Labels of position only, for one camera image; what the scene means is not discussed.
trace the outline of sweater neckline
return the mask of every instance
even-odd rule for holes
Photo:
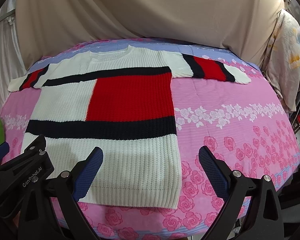
[[[115,51],[106,51],[106,52],[89,51],[89,56],[91,58],[91,61],[95,63],[113,61],[128,56],[134,49],[136,48],[128,45],[128,47],[125,49],[120,49]]]

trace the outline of white satin curtain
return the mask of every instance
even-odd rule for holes
[[[15,8],[16,0],[6,0],[0,17]],[[26,74],[17,36],[15,14],[0,22],[0,109],[7,99],[10,80]]]

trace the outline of beige curtain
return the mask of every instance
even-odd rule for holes
[[[173,38],[229,48],[259,66],[282,0],[17,0],[22,58],[29,68],[80,42]]]

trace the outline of knit sweater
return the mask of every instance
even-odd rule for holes
[[[170,82],[175,77],[249,83],[239,69],[177,52],[127,49],[80,53],[11,80],[9,91],[41,88],[23,150],[44,134],[55,167],[71,170],[95,146],[103,164],[88,203],[176,208],[181,189]]]

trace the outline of bed sheet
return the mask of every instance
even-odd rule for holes
[[[128,240],[176,239],[206,232],[223,200],[218,198],[197,157],[207,145],[216,158],[246,176],[271,176],[278,190],[300,163],[300,150],[284,110],[258,67],[243,62],[231,52],[207,46],[137,39],[98,41],[78,46],[32,66],[35,71],[76,53],[110,51],[127,45],[154,50],[179,51],[219,60],[235,66],[251,78],[240,85],[204,79],[173,79],[171,92],[176,117],[182,167],[178,209],[102,206],[79,202],[96,233],[104,238]],[[10,152],[4,162],[20,154],[23,133],[40,90],[25,89],[10,95],[0,117],[6,128]],[[53,205],[59,223],[66,227],[58,201]],[[246,198],[239,217],[247,212]]]

